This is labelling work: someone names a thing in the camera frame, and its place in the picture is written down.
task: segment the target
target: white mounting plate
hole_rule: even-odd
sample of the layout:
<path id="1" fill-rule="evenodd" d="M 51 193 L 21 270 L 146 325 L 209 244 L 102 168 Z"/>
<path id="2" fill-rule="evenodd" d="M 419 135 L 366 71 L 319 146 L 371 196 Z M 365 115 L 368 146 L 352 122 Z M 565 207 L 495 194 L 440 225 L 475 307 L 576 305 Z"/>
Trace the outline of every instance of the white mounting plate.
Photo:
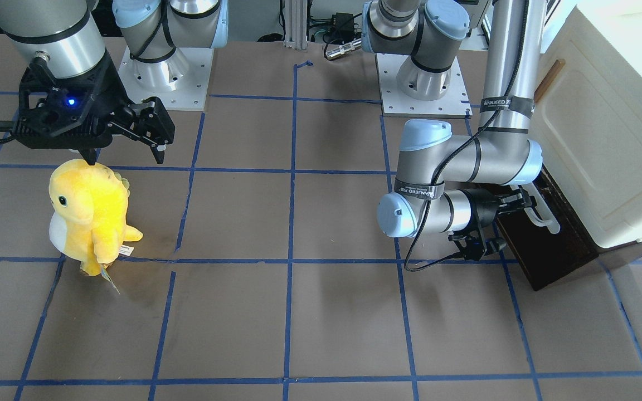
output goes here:
<path id="1" fill-rule="evenodd" d="M 128 92 L 128 97 L 134 102 L 141 102 L 151 96 L 157 96 L 163 101 L 165 109 L 177 111 L 204 111 L 207 99 L 207 88 L 210 84 L 212 73 L 212 55 L 215 53 L 212 48 L 179 48 L 185 54 L 189 64 L 193 66 L 194 85 L 182 87 L 172 92 L 153 93 L 142 88 L 133 72 L 130 63 L 130 49 L 125 48 L 123 61 L 120 62 L 118 75 Z"/>
<path id="2" fill-rule="evenodd" d="M 466 117 L 472 115 L 464 79 L 457 58 L 450 67 L 450 84 L 443 97 L 436 101 L 421 101 L 404 94 L 395 77 L 408 56 L 402 54 L 376 54 L 380 97 L 383 114 L 404 117 Z"/>

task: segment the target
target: stuffed animal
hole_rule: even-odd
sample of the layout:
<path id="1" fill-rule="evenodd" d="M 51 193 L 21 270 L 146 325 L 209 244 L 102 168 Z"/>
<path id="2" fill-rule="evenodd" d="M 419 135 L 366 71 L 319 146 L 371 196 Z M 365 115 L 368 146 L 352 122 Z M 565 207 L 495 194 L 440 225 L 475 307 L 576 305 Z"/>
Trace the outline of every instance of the stuffed animal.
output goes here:
<path id="1" fill-rule="evenodd" d="M 48 196 L 55 211 L 48 237 L 61 253 L 81 261 L 81 270 L 89 276 L 102 274 L 110 281 L 105 269 L 117 258 L 123 241 L 143 238 L 137 228 L 125 224 L 128 186 L 128 180 L 110 168 L 80 159 L 65 162 L 51 174 Z"/>

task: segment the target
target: white belly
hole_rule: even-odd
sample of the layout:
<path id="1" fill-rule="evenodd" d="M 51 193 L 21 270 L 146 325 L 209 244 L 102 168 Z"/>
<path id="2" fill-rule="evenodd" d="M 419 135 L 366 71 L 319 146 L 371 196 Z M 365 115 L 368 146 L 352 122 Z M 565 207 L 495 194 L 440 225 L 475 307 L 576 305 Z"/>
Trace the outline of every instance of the white belly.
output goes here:
<path id="1" fill-rule="evenodd" d="M 66 248 L 66 221 L 58 213 L 54 212 L 51 216 L 51 223 L 48 224 L 48 238 L 53 246 L 63 253 Z"/>

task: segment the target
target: white label tag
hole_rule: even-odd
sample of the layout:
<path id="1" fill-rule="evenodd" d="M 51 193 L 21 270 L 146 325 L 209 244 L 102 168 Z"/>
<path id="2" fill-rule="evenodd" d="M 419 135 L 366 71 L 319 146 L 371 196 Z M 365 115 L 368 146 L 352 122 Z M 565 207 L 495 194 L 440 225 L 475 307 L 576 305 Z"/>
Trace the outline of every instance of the white label tag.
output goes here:
<path id="1" fill-rule="evenodd" d="M 131 253 L 133 253 L 133 248 L 132 246 L 127 246 L 127 244 L 122 244 L 120 246 L 120 249 L 118 249 L 118 253 L 121 255 L 125 256 L 130 256 Z"/>

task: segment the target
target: wooden handle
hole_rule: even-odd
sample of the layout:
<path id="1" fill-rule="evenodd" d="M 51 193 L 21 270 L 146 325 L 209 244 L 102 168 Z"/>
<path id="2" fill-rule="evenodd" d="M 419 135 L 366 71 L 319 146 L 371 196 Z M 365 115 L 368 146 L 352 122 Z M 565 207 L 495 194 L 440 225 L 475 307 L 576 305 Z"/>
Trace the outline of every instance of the wooden handle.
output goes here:
<path id="1" fill-rule="evenodd" d="M 548 69 L 548 73 L 546 73 L 546 76 L 544 77 L 544 79 L 542 79 L 542 83 L 540 83 L 539 86 L 537 86 L 537 89 L 534 91 L 535 104 L 537 104 L 543 98 L 544 94 L 546 93 L 546 91 L 548 91 L 548 88 L 553 83 L 553 80 L 556 79 L 556 76 L 558 76 L 558 73 L 565 65 L 566 60 L 564 60 L 563 58 L 560 58 L 553 62 L 553 66 Z"/>

